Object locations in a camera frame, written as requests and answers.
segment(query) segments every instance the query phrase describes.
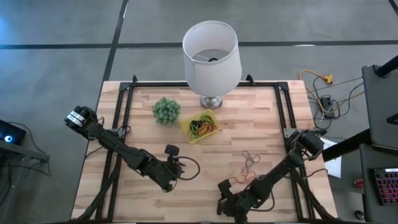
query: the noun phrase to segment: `table lamp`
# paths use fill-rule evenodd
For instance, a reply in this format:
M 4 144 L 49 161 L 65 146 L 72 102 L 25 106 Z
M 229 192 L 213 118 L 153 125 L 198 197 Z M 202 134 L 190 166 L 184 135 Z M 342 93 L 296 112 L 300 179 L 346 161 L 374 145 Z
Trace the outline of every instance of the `table lamp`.
M 216 109 L 242 77 L 238 37 L 220 21 L 194 25 L 182 40 L 185 78 L 203 107 Z

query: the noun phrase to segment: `yellow container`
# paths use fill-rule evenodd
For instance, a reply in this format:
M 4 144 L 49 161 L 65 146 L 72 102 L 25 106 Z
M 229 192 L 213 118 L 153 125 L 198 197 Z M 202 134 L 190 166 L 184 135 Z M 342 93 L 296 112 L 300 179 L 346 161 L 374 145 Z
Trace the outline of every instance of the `yellow container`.
M 205 134 L 204 136 L 202 136 L 200 138 L 197 138 L 197 139 L 194 139 L 194 140 L 190 141 L 188 133 L 189 133 L 189 126 L 191 124 L 191 121 L 198 120 L 203 114 L 208 115 L 209 117 L 211 117 L 211 119 L 214 121 L 214 124 L 216 125 L 217 128 L 214 131 L 212 131 L 212 132 L 210 132 L 208 134 Z M 216 133 L 218 130 L 220 130 L 220 123 L 218 122 L 216 116 L 214 115 L 213 110 L 211 110 L 211 109 L 207 109 L 207 110 L 205 110 L 204 112 L 202 112 L 200 114 L 192 116 L 192 117 L 190 117 L 190 118 L 188 118 L 188 119 L 186 119 L 184 121 L 181 121 L 180 122 L 180 126 L 181 126 L 181 129 L 184 132 L 184 135 L 187 138 L 188 142 L 191 143 L 191 144 L 195 144 L 199 140 L 204 139 L 205 137 L 207 137 L 209 135 L 212 135 L 212 134 Z

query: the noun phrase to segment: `butcher block tabletop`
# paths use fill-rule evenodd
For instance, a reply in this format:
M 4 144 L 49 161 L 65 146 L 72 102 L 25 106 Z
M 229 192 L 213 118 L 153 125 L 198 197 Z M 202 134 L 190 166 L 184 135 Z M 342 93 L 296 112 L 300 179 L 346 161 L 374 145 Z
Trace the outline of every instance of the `butcher block tabletop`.
M 294 109 L 297 128 L 313 128 L 313 119 L 304 83 L 300 80 L 287 81 Z M 111 129 L 120 82 L 104 82 L 97 109 L 98 117 L 104 117 L 104 127 Z M 289 116 L 283 91 L 284 113 L 289 124 Z M 122 126 L 126 95 L 123 98 L 119 126 Z M 216 214 L 220 198 L 218 184 L 231 176 L 242 180 L 241 169 L 246 158 L 242 151 L 259 155 L 260 161 L 251 170 L 256 174 L 266 174 L 286 155 L 273 87 L 236 87 L 224 96 L 223 104 L 215 110 L 221 131 L 205 138 L 198 144 L 189 144 L 177 123 L 161 126 L 155 122 L 152 106 L 163 96 L 176 100 L 181 105 L 179 120 L 201 113 L 199 96 L 189 87 L 135 87 L 132 95 L 129 122 L 131 132 L 126 135 L 126 144 L 145 149 L 165 161 L 164 153 L 168 144 L 180 148 L 179 156 L 197 160 L 200 174 L 193 180 L 178 180 L 176 188 L 165 193 L 150 178 L 141 177 L 122 162 L 118 196 L 114 209 L 114 222 L 233 222 L 233 218 Z M 100 147 L 91 141 L 87 154 Z M 84 161 L 72 218 L 81 215 L 100 190 L 106 158 L 105 149 L 92 153 Z M 197 167 L 190 161 L 181 161 L 186 167 L 182 174 L 190 177 Z M 322 155 L 314 161 L 306 161 L 307 174 L 325 168 Z M 308 178 L 311 191 L 326 208 L 337 217 L 335 203 L 326 172 L 317 172 Z M 233 184 L 231 191 L 238 192 L 246 184 Z M 273 188 L 275 207 L 270 212 L 249 212 L 249 222 L 294 222 L 297 221 L 292 186 L 289 179 L 282 179 Z M 108 211 L 110 190 L 105 200 L 103 216 Z M 300 200 L 304 217 L 308 217 L 305 198 L 300 190 Z M 259 209 L 272 206 L 269 198 Z

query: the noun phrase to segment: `lamp base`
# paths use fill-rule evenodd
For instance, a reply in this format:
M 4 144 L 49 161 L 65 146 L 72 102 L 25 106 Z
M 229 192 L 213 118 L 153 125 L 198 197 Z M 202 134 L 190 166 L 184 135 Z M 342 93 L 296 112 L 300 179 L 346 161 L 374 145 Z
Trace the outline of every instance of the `lamp base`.
M 206 109 L 217 109 L 223 104 L 223 97 L 216 96 L 216 97 L 207 97 L 207 96 L 200 96 L 200 103 L 202 107 Z

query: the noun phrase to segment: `gray floor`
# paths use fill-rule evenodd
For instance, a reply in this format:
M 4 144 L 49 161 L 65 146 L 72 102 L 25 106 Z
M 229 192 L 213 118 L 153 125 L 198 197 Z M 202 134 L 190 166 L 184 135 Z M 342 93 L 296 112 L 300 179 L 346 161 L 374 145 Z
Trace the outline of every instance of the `gray floor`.
M 110 44 L 122 0 L 0 2 L 1 44 Z M 235 28 L 240 41 L 398 40 L 398 16 L 387 0 L 135 0 L 125 13 L 120 43 L 181 42 L 204 20 Z M 257 80 L 295 80 L 299 71 L 333 74 L 334 82 L 361 76 L 363 65 L 382 64 L 398 45 L 241 47 L 244 74 Z M 48 223 L 70 217 L 87 142 L 64 117 L 76 105 L 96 107 L 109 49 L 0 50 L 0 119 L 28 125 L 36 143 L 51 154 L 51 178 L 31 172 L 13 223 Z M 118 49 L 110 80 L 184 80 L 182 50 Z M 305 75 L 311 85 L 314 76 Z M 344 97 L 360 80 L 320 91 Z M 317 82 L 324 87 L 323 81 Z M 348 138 L 368 127 L 366 102 L 351 102 L 329 136 Z M 30 139 L 25 145 L 32 148 Z M 360 177 L 358 155 L 343 158 L 343 180 L 330 177 L 339 217 L 354 220 L 361 195 L 347 192 Z M 347 197 L 353 203 L 344 201 Z

